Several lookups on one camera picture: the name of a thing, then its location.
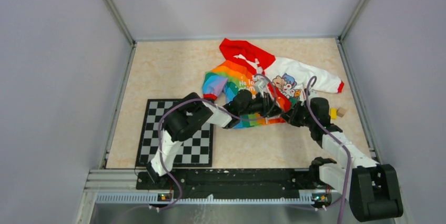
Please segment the rainbow and white kids jacket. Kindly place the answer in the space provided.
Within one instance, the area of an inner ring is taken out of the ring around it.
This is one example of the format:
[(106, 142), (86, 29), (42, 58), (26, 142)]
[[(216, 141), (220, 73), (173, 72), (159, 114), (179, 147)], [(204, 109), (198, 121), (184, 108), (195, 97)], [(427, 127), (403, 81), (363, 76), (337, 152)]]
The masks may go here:
[(328, 71), (299, 61), (276, 57), (244, 40), (225, 38), (220, 46), (225, 61), (205, 73), (202, 93), (205, 99), (215, 101), (225, 94), (231, 102), (240, 90), (256, 95), (257, 80), (268, 78), (270, 97), (283, 110), (305, 98), (304, 88), (311, 77), (316, 76), (313, 88), (325, 93), (340, 93), (344, 82)]

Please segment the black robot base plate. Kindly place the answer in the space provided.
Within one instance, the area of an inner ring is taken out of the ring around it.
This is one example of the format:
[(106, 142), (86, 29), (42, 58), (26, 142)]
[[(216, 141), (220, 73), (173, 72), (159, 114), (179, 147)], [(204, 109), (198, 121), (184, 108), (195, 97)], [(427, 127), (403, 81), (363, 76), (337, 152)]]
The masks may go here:
[(155, 184), (146, 171), (136, 189), (182, 193), (184, 199), (297, 199), (303, 190), (321, 188), (308, 169), (173, 169)]

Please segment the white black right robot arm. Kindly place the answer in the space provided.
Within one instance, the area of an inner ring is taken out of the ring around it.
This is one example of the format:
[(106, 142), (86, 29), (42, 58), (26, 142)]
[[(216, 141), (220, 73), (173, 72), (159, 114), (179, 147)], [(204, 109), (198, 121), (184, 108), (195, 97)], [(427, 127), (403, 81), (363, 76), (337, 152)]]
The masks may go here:
[(315, 188), (326, 184), (339, 191), (359, 222), (401, 217), (404, 213), (398, 175), (390, 164), (380, 164), (348, 140), (332, 123), (325, 98), (297, 102), (281, 117), (290, 125), (307, 127), (311, 138), (333, 159), (315, 158), (308, 174)]

